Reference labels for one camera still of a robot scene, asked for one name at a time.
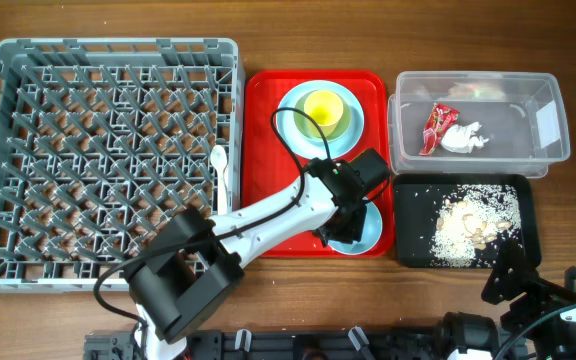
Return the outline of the yellow plastic cup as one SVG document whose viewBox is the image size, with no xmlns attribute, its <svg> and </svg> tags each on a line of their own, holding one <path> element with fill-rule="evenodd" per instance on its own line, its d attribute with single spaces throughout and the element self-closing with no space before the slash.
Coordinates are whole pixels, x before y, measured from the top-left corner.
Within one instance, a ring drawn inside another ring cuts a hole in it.
<svg viewBox="0 0 576 360">
<path fill-rule="evenodd" d="M 315 121 L 325 136 L 329 136 L 343 116 L 344 103 L 333 91 L 316 90 L 307 95 L 304 112 Z"/>
</svg>

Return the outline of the white plastic spoon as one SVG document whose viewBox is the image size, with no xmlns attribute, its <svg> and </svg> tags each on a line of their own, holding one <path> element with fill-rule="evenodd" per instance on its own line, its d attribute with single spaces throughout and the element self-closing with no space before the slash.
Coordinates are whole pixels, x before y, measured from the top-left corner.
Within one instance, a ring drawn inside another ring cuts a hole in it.
<svg viewBox="0 0 576 360">
<path fill-rule="evenodd" d="M 210 163 L 217 173 L 217 214 L 224 215 L 228 211 L 228 194 L 226 170 L 228 158 L 222 145 L 215 145 L 210 153 Z"/>
</svg>

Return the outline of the light blue plate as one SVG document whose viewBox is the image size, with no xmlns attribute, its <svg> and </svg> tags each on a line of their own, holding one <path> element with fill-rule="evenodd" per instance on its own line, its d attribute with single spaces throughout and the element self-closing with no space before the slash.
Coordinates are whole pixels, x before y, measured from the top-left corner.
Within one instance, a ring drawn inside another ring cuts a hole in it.
<svg viewBox="0 0 576 360">
<path fill-rule="evenodd" d="M 302 110 L 307 95 L 316 90 L 333 91 L 344 103 L 344 115 L 339 125 L 332 134 L 326 136 L 331 157 L 339 158 L 357 145 L 364 130 L 363 108 L 350 90 L 331 81 L 307 81 L 289 90 L 280 101 L 279 107 Z M 327 156 L 323 141 L 307 134 L 306 118 L 293 111 L 281 111 L 276 118 L 280 135 L 294 153 L 306 159 Z"/>
</svg>

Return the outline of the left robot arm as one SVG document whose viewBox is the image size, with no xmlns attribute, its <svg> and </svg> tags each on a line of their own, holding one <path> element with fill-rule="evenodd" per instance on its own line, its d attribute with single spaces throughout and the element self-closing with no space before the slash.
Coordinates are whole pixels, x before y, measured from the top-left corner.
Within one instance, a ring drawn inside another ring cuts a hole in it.
<svg viewBox="0 0 576 360">
<path fill-rule="evenodd" d="M 139 329 L 145 357 L 181 355 L 187 336 L 239 286 L 245 267 L 287 239 L 311 232 L 323 243 L 358 240 L 368 195 L 390 175 L 372 148 L 350 162 L 313 158 L 289 186 L 248 207 L 210 218 L 195 208 L 176 215 L 124 272 L 146 321 Z"/>
</svg>

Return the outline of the white tissue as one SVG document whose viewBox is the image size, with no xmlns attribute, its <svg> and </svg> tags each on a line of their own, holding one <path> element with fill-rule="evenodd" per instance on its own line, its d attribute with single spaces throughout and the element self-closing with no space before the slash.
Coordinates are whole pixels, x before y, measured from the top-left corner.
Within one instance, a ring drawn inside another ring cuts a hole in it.
<svg viewBox="0 0 576 360">
<path fill-rule="evenodd" d="M 489 139 L 477 134 L 481 127 L 479 122 L 466 126 L 453 125 L 444 134 L 440 145 L 449 152 L 459 154 L 471 153 L 474 148 L 483 148 Z"/>
</svg>

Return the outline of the light blue bowl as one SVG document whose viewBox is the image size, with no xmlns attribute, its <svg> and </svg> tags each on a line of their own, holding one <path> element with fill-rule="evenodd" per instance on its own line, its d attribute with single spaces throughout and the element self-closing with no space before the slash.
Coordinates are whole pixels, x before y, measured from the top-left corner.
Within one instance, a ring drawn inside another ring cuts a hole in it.
<svg viewBox="0 0 576 360">
<path fill-rule="evenodd" d="M 366 216 L 361 237 L 351 244 L 330 240 L 328 245 L 336 252 L 357 256 L 366 254 L 379 241 L 383 229 L 382 217 L 377 206 L 371 202 L 366 205 Z"/>
</svg>

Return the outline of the red strawberry snack wrapper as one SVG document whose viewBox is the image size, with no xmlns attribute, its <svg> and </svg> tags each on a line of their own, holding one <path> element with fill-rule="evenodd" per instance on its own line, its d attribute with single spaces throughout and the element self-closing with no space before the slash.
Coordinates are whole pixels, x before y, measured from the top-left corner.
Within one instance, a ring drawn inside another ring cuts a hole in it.
<svg viewBox="0 0 576 360">
<path fill-rule="evenodd" d="M 456 124 L 460 112 L 448 105 L 435 103 L 423 128 L 420 156 L 430 156 L 440 145 L 447 130 Z"/>
</svg>

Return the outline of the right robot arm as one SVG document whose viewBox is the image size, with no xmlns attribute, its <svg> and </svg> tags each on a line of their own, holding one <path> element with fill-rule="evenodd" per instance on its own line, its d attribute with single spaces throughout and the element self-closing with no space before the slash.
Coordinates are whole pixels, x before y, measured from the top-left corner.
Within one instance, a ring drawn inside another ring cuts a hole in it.
<svg viewBox="0 0 576 360">
<path fill-rule="evenodd" d="M 439 359 L 521 359 L 518 347 L 529 340 L 527 359 L 576 359 L 576 267 L 565 272 L 565 285 L 543 279 L 523 248 L 506 242 L 499 248 L 481 293 L 489 304 L 510 303 L 495 323 L 462 312 L 447 313 L 434 330 Z"/>
</svg>

